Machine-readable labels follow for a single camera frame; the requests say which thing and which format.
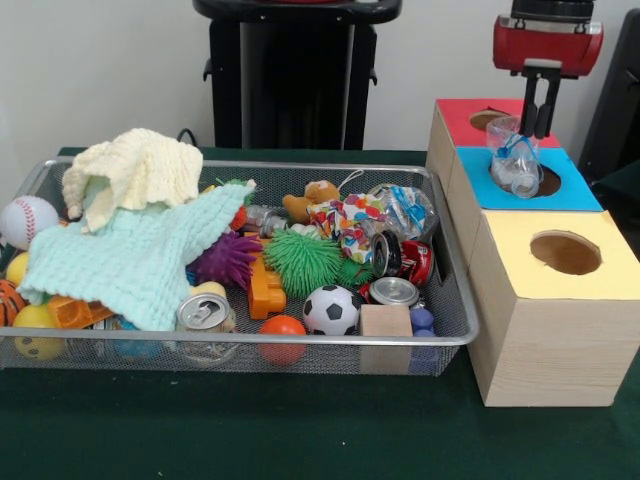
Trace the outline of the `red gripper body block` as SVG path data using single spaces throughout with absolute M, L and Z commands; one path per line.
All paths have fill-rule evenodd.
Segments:
M 603 41 L 601 22 L 550 22 L 500 15 L 493 30 L 493 62 L 497 69 L 511 72 L 537 67 L 559 70 L 565 77 L 587 76 Z

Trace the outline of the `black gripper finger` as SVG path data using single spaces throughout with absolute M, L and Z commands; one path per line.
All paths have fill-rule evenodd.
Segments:
M 536 73 L 530 73 L 526 78 L 526 89 L 521 115 L 521 134 L 523 136 L 533 136 L 538 113 L 538 107 L 535 104 L 538 75 Z
M 537 139 L 544 139 L 550 135 L 558 96 L 558 76 L 549 74 L 545 76 L 545 79 L 548 81 L 548 88 L 545 102 L 538 108 L 535 126 L 535 137 Z

